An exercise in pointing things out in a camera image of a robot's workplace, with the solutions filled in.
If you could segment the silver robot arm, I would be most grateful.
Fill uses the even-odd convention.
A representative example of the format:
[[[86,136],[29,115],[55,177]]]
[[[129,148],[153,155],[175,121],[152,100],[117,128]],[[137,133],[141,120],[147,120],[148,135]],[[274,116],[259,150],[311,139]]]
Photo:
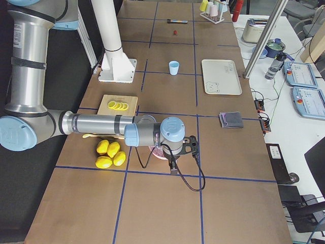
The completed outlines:
[[[195,136],[185,136],[181,119],[158,123],[150,115],[77,114],[49,110],[43,104],[48,34],[54,27],[76,29],[77,1],[8,1],[14,19],[11,96],[1,118],[1,145],[12,151],[30,149],[57,135],[92,133],[122,136],[126,145],[161,147],[172,174],[177,159],[199,157]]]

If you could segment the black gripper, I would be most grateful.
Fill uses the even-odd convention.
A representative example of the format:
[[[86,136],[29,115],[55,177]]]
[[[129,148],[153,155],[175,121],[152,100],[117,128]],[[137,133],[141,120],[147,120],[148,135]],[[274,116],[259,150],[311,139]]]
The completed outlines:
[[[177,171],[176,160],[181,155],[191,154],[197,160],[199,157],[199,143],[196,136],[184,137],[182,142],[169,143],[172,154],[168,150],[169,167],[171,171]]]

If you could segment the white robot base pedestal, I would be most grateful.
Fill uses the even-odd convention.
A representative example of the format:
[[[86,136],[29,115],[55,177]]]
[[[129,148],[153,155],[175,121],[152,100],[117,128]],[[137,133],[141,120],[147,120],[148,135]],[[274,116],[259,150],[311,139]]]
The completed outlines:
[[[91,3],[105,51],[99,81],[132,83],[137,60],[123,52],[113,1]]]

